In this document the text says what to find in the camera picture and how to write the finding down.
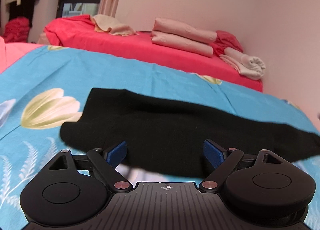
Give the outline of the black knit pants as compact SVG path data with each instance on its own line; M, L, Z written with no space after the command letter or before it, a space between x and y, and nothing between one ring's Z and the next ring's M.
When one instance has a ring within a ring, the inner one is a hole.
M311 132L117 89L93 88L80 119L63 123L60 137L84 152L126 142L124 164L195 178L210 172L203 156L207 139L246 154L268 149L289 162L319 154L319 137Z

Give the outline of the blue floral bed sheet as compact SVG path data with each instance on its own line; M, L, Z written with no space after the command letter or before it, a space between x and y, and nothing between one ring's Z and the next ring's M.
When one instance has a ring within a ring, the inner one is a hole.
M109 54L7 44L1 50L2 229L22 229L27 224L20 207L20 193L65 148L59 127L22 127L23 110L34 97L49 91L54 98L75 99L73 110L82 111L92 88L126 89L317 132L306 115L290 102L223 80Z

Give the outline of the cream rolled towel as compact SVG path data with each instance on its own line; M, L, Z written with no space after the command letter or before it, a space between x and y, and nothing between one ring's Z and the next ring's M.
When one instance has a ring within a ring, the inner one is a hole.
M240 75L252 80L259 80L265 74L266 65L259 57L249 56L231 47L224 49L224 54L219 57Z

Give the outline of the red crumpled cloth in corner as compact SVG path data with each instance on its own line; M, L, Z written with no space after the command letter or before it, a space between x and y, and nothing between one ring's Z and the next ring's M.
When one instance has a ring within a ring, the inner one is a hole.
M228 47L243 52L242 45L237 40L236 36L221 30L216 31L216 39L211 43L211 47L213 49L213 55L217 57L224 54L224 50Z

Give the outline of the red bed sheet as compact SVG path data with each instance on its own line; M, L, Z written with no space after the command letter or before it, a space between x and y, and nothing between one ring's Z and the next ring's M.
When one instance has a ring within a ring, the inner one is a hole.
M218 57L209 58L156 45L152 43L148 32L137 32L135 35L123 37L97 32L94 28L92 17L88 14L57 18L45 26L38 42L156 63L176 70L208 75L259 92L263 91L262 81L240 75Z

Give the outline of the beige folded cloth left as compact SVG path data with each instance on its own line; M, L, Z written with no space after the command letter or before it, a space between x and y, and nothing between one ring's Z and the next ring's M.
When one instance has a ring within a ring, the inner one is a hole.
M108 33L113 36L131 36L135 35L136 31L127 24L121 23L114 17L97 14L91 17L96 32Z

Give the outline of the red clothes pile at left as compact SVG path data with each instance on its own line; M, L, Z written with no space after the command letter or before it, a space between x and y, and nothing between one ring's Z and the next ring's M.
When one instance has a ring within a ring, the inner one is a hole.
M18 17L10 20L5 25L2 37L5 43L26 43L28 40L29 31L29 19L27 19L26 17Z

